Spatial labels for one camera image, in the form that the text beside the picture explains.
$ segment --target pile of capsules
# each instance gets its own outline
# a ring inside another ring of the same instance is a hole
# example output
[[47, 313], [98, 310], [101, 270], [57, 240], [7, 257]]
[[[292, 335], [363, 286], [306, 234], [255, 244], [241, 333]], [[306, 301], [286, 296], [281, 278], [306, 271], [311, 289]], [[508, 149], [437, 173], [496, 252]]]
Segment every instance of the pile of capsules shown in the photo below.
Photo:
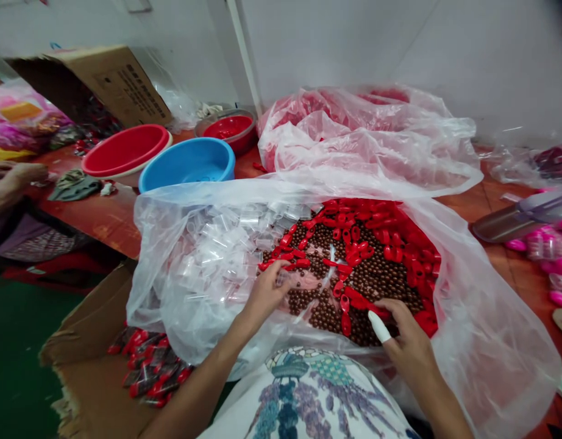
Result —
[[549, 274], [550, 300], [562, 307], [562, 221], [529, 233], [522, 239], [505, 243], [505, 247], [524, 252]]
[[126, 326], [108, 348], [108, 354], [129, 358], [123, 380], [131, 398], [162, 408], [194, 370], [175, 354], [165, 334]]

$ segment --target clear plastic bag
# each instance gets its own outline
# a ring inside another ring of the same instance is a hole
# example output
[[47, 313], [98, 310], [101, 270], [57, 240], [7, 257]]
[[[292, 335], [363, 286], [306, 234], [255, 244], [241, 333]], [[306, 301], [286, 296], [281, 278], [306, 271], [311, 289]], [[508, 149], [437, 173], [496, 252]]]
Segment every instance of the clear plastic bag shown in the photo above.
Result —
[[[192, 364], [203, 361], [243, 308], [254, 281], [248, 268], [254, 263], [247, 258], [256, 239], [263, 245], [274, 239], [277, 228], [269, 222], [281, 219], [278, 212], [296, 216], [303, 206], [343, 196], [389, 199], [388, 191], [364, 180], [342, 178], [330, 185], [319, 172], [176, 185], [139, 196], [135, 222], [142, 243], [127, 304], [129, 324], [166, 332], [177, 355]], [[341, 174], [335, 170], [333, 176]], [[439, 330], [432, 345], [446, 381], [479, 437], [523, 437], [545, 414], [561, 376], [549, 334], [454, 211], [429, 198], [404, 200], [400, 208], [443, 259], [433, 295]], [[404, 410], [421, 415], [381, 348], [361, 348], [281, 310], [243, 349], [230, 380], [276, 349], [299, 344], [352, 356]]]
[[505, 130], [494, 136], [493, 147], [481, 147], [478, 154], [501, 183], [562, 187], [562, 143], [553, 137], [534, 137], [524, 128]]
[[453, 118], [440, 98], [403, 85], [318, 88], [279, 99], [258, 124], [269, 171], [316, 168], [400, 198], [461, 193], [482, 179], [470, 138], [475, 124]]

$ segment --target red table surface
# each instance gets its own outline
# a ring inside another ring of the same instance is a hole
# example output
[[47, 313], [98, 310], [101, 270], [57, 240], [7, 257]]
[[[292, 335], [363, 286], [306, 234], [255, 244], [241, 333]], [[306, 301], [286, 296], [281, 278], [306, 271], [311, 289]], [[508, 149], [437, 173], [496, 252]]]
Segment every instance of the red table surface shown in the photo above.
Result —
[[[193, 132], [174, 136], [174, 142], [193, 137]], [[80, 168], [80, 157], [73, 154], [73, 148], [66, 147], [51, 151], [34, 160], [47, 165], [51, 172], [62, 174], [73, 168]], [[263, 173], [256, 170], [253, 162], [260, 163], [258, 149], [254, 147], [247, 154], [237, 158], [236, 178], [253, 178]], [[75, 227], [81, 232], [105, 243], [124, 255], [136, 259], [140, 250], [141, 236], [133, 223], [133, 206], [137, 194], [130, 188], [117, 184], [118, 191], [108, 197], [90, 196], [73, 202], [48, 201], [52, 187], [31, 188], [30, 195], [43, 211]], [[462, 218], [473, 223], [487, 213], [499, 210], [509, 203], [500, 197], [512, 193], [521, 197], [533, 193], [532, 189], [518, 185], [504, 185], [492, 179], [485, 172], [484, 180], [470, 190], [438, 200], [454, 209]], [[484, 243], [488, 257], [499, 274], [535, 312], [555, 343], [562, 358], [562, 331], [553, 322], [551, 314], [555, 306], [548, 300], [549, 281], [537, 264], [523, 255], [505, 249], [502, 245]], [[527, 438], [550, 438], [545, 423], [562, 428], [562, 399], [555, 396], [554, 402], [541, 423]]]
[[[174, 143], [193, 138], [193, 131], [174, 135]], [[34, 163], [47, 165], [50, 172], [63, 173], [81, 168], [82, 158], [74, 155], [72, 147], [47, 152]], [[253, 162], [261, 162], [255, 146], [245, 155], [237, 158], [234, 173], [237, 179], [253, 178], [263, 173], [256, 170]], [[137, 192], [128, 186], [116, 184], [116, 191], [110, 196], [92, 195], [80, 201], [49, 201], [53, 185], [45, 188], [32, 187], [29, 195], [42, 211], [58, 218], [79, 231], [105, 243], [120, 253], [137, 259], [141, 247], [141, 235], [133, 221], [133, 207]]]

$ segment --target patterned shirt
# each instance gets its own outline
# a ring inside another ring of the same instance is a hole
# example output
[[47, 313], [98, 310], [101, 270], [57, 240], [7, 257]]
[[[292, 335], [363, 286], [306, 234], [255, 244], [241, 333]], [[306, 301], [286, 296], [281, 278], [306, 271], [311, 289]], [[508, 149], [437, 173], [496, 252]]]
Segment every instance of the patterned shirt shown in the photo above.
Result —
[[201, 438], [412, 438], [371, 373], [329, 351], [284, 349], [241, 379]]

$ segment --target red bowl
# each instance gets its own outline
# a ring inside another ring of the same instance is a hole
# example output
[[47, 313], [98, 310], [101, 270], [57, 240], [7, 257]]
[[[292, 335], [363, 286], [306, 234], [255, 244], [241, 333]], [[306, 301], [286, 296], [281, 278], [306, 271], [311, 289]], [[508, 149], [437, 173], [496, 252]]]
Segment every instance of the red bowl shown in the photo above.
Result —
[[168, 141], [161, 125], [129, 128], [96, 145], [84, 156], [82, 169], [93, 177], [122, 174], [155, 157]]
[[257, 138], [254, 115], [243, 109], [224, 110], [201, 120], [194, 129], [196, 137], [215, 137], [230, 145], [236, 156], [242, 155]]

